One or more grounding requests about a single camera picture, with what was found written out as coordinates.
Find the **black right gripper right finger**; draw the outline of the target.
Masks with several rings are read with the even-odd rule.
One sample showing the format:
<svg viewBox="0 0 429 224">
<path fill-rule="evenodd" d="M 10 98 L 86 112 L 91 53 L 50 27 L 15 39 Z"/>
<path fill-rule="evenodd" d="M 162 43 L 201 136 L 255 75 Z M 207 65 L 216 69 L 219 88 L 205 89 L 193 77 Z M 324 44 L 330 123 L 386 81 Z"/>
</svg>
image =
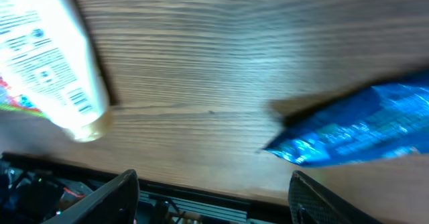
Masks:
<svg viewBox="0 0 429 224">
<path fill-rule="evenodd" d="M 381 224 L 305 173 L 292 173 L 288 202 L 295 224 Z"/>
</svg>

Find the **Haribo gummy candy bag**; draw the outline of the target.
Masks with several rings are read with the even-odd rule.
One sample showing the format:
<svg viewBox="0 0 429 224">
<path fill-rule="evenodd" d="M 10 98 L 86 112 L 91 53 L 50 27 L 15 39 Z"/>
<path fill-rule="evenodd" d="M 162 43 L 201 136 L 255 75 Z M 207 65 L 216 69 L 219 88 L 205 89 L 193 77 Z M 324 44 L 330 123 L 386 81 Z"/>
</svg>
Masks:
<svg viewBox="0 0 429 224">
<path fill-rule="evenodd" d="M 37 117 L 45 115 L 20 91 L 16 91 L 1 77 L 1 110 L 28 113 Z"/>
</svg>

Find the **blue snack wrapper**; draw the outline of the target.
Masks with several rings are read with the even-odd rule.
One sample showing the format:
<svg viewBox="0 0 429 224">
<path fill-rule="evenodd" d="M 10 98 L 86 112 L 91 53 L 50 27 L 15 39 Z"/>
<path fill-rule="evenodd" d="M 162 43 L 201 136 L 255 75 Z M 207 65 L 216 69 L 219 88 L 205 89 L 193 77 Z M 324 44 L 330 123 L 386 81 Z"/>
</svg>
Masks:
<svg viewBox="0 0 429 224">
<path fill-rule="evenodd" d="M 374 84 L 287 127 L 264 148 L 302 167 L 428 153 L 428 71 Z"/>
</svg>

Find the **white tube with gold cap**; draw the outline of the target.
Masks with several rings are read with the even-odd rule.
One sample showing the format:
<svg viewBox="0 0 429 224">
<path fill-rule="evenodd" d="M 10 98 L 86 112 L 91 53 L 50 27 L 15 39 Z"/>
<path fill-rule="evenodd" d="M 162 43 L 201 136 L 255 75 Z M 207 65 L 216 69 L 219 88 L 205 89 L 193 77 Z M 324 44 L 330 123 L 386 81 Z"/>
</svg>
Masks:
<svg viewBox="0 0 429 224">
<path fill-rule="evenodd" d="M 1 0 L 1 76 L 76 142 L 103 137 L 113 123 L 75 0 Z"/>
</svg>

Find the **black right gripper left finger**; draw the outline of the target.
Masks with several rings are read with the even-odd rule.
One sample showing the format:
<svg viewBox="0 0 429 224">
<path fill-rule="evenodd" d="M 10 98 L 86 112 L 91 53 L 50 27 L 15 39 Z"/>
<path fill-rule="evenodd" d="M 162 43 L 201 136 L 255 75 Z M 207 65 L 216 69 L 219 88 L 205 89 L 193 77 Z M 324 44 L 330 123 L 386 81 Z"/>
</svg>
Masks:
<svg viewBox="0 0 429 224">
<path fill-rule="evenodd" d="M 137 173 L 129 169 L 44 224 L 134 224 L 138 201 Z"/>
</svg>

